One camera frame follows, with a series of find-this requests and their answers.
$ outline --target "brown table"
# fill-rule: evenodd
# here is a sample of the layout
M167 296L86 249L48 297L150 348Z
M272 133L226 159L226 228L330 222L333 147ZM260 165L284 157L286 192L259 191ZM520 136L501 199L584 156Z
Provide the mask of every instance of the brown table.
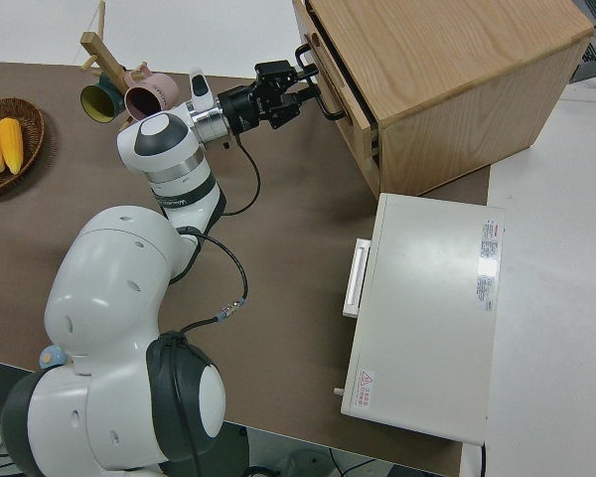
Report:
M0 98L30 100L47 135L36 167L0 197L0 362L37 369L49 344L44 310L56 271L81 227L103 209L157 210L143 176L116 151L124 117L98 124L78 94L95 78L78 68L0 64ZM176 76L188 93L187 78ZM215 93L242 83L210 79ZM461 444L340 414L355 322L342 316L355 238L369 239L376 201L337 128L315 104L277 131L265 123L242 137L258 163L262 192L246 213L212 235L242 261L250 294L229 320L191 334L221 369L226 419L405 466L458 475ZM254 176L236 147L208 158L233 210ZM488 170L431 196L485 204ZM212 316L241 291L233 264L209 244L188 276L172 285L162 330Z

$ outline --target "green cup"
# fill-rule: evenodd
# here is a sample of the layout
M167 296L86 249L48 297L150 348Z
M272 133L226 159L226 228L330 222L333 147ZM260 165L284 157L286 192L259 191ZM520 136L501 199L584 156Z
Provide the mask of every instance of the green cup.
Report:
M126 108L123 94L106 73L101 74L99 82L85 87L79 100L86 114L97 122L110 122Z

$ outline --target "pink cup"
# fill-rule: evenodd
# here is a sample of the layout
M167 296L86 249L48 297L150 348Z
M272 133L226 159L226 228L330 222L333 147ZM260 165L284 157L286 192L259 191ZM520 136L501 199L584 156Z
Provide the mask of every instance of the pink cup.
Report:
M124 77L129 89L123 100L130 115L140 120L173 108L179 98L179 88L175 81L163 73L152 73L144 65L139 71L144 79L135 80L132 77L133 72L127 72Z

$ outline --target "wooden cabinet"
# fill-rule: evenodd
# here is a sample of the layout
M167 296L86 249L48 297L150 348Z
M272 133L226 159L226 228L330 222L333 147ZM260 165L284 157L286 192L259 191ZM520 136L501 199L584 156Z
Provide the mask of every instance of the wooden cabinet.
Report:
M293 0L373 193L419 195L529 147L593 34L571 0Z

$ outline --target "sticker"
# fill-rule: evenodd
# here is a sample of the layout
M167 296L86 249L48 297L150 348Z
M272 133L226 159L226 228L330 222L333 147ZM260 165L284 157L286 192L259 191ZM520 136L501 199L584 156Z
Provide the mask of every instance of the sticker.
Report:
M371 405L371 393L374 381L375 373L373 371L360 370L356 382L356 397L354 398L355 407L369 408Z
M477 298L486 311L491 311L495 306L500 233L499 224L492 219L484 223L481 231L481 247L479 249L479 266L477 269Z

